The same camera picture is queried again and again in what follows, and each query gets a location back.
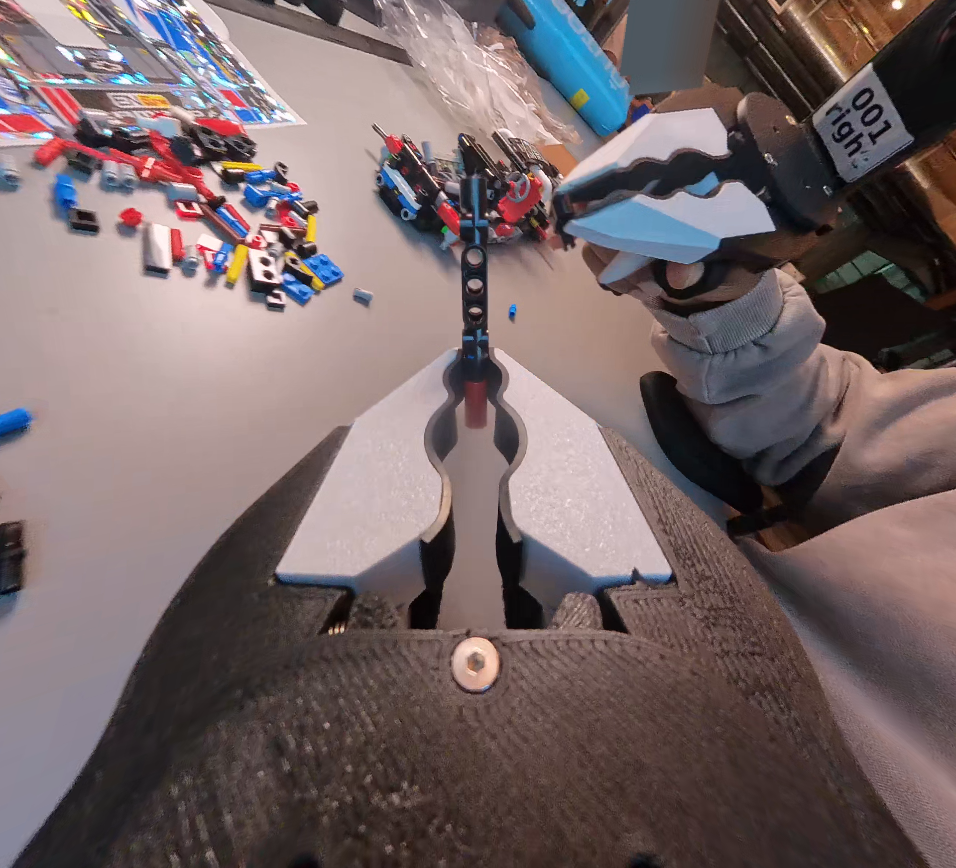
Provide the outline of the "person's right forearm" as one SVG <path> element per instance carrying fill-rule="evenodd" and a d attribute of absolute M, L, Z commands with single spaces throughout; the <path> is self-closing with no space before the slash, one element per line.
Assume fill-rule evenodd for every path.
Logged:
<path fill-rule="evenodd" d="M 954 493 L 953 369 L 881 373 L 825 345 L 807 292 L 776 270 L 704 311 L 648 306 L 653 346 L 704 432 L 808 530 Z"/>

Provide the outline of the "pile of mixed lego pieces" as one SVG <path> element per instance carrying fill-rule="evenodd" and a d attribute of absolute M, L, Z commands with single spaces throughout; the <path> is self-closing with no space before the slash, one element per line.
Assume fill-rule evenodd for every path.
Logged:
<path fill-rule="evenodd" d="M 81 115 L 50 128 L 36 115 L 2 115 L 2 138 L 34 144 L 29 165 L 48 170 L 55 217 L 78 235 L 96 236 L 106 217 L 83 205 L 80 184 L 131 197 L 161 193 L 168 213 L 151 218 L 132 203 L 119 210 L 118 233 L 137 239 L 142 272 L 193 277 L 250 291 L 275 312 L 306 306 L 341 283 L 341 267 L 317 245 L 317 203 L 305 198 L 282 162 L 262 168 L 257 145 L 238 124 L 182 110 L 123 123 Z"/>

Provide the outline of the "metal ventilation duct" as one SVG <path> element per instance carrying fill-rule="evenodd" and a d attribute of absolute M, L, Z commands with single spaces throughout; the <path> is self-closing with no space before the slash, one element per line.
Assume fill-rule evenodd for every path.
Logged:
<path fill-rule="evenodd" d="M 835 46 L 815 27 L 816 0 L 716 0 L 716 47 L 742 78 L 808 115 L 846 78 Z"/>

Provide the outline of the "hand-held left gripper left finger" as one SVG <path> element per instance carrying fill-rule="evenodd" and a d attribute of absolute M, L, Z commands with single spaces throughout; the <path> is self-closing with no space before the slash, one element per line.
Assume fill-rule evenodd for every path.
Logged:
<path fill-rule="evenodd" d="M 347 429 L 276 578 L 376 594 L 400 608 L 426 589 L 430 551 L 453 550 L 446 460 L 458 441 L 444 352 Z"/>

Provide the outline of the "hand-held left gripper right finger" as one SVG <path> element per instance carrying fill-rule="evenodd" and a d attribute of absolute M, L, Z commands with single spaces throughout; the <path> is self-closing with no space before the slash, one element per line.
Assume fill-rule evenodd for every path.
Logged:
<path fill-rule="evenodd" d="M 568 594 L 661 587 L 673 570 L 599 424 L 501 351 L 501 517 L 518 588 L 548 623 Z"/>

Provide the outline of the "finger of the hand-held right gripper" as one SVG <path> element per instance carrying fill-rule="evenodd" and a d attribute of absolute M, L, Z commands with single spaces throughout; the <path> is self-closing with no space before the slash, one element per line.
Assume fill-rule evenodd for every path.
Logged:
<path fill-rule="evenodd" d="M 765 203 L 739 181 L 719 183 L 705 195 L 625 196 L 572 217 L 565 228 L 586 243 L 684 264 L 716 253 L 725 241 L 775 231 Z"/>
<path fill-rule="evenodd" d="M 645 115 L 580 162 L 556 187 L 557 216 L 579 216 L 638 194 L 666 197 L 718 180 L 731 158 L 712 108 Z"/>

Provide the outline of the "clear plastic bag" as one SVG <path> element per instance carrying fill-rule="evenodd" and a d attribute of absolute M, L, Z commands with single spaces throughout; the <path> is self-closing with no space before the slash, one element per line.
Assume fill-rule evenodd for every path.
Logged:
<path fill-rule="evenodd" d="M 547 108 L 538 75 L 513 38 L 469 23 L 443 0 L 376 0 L 383 28 L 446 105 L 490 136 L 508 130 L 532 145 L 580 141 Z"/>

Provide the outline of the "pile of black blue pins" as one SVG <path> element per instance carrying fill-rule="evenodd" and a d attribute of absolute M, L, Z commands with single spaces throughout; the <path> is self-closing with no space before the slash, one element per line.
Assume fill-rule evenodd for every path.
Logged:
<path fill-rule="evenodd" d="M 1 414 L 1 439 L 22 435 L 32 423 L 26 408 L 15 408 Z M 26 524 L 23 520 L 1 523 L 1 596 L 20 592 L 27 557 Z"/>

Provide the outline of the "light blue padded case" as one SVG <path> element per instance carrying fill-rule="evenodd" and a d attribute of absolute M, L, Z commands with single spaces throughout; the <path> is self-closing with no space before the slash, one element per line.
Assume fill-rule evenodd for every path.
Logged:
<path fill-rule="evenodd" d="M 625 125 L 628 83 L 565 0 L 505 0 L 496 20 L 595 134 Z"/>

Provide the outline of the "partly built lego car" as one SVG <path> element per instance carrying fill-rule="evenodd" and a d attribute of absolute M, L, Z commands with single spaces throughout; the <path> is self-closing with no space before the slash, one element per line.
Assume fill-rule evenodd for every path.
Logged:
<path fill-rule="evenodd" d="M 495 158 L 470 134 L 461 133 L 450 157 L 430 145 L 372 125 L 382 141 L 376 190 L 394 216 L 418 231 L 433 231 L 448 250 L 462 240 L 461 187 L 469 174 L 484 178 L 490 244 L 520 238 L 543 242 L 552 235 L 549 207 L 562 174 L 530 143 L 506 129 L 492 134 L 502 157 Z"/>

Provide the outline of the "colourful sticker sheet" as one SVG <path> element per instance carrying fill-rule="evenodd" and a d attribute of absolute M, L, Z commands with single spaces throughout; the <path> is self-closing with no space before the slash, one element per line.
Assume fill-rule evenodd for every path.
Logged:
<path fill-rule="evenodd" d="M 305 123 L 202 0 L 2 0 L 1 25 L 2 146 L 173 108 L 241 132 Z"/>

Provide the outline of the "person's right hand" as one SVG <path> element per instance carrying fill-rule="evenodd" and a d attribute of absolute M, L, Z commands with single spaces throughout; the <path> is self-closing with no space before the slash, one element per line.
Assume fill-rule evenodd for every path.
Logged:
<path fill-rule="evenodd" d="M 694 287 L 704 276 L 706 266 L 700 262 L 680 264 L 652 261 L 636 269 L 628 277 L 614 281 L 605 278 L 606 269 L 619 257 L 619 253 L 600 246 L 587 244 L 582 256 L 598 286 L 617 297 L 630 297 L 649 310 L 660 308 L 668 300 L 668 292 L 662 287 L 662 279 L 674 291 Z"/>

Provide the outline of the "black lego panel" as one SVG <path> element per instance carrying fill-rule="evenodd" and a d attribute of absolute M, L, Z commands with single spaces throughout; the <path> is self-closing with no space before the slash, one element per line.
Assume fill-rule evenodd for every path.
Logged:
<path fill-rule="evenodd" d="M 461 183 L 460 241 L 462 351 L 474 373 L 488 354 L 487 246 L 488 194 L 483 176 L 473 173 Z"/>

